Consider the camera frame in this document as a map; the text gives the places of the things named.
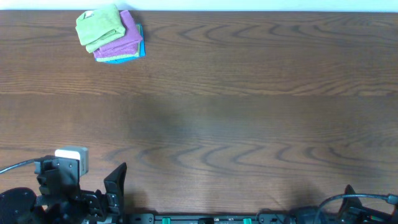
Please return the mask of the green microfiber cloth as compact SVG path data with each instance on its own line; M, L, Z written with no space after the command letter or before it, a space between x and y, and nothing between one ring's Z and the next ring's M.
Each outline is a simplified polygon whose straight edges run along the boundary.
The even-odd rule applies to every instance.
M101 9L85 11L76 19L76 32L80 44L88 53L125 35L119 10L114 4Z

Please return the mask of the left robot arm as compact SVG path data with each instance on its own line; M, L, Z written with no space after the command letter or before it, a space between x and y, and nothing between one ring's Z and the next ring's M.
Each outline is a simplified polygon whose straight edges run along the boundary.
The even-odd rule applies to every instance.
M27 187L1 193L1 223L124 223L122 163L105 179L105 193L80 188L80 161L45 156L33 159L40 195Z

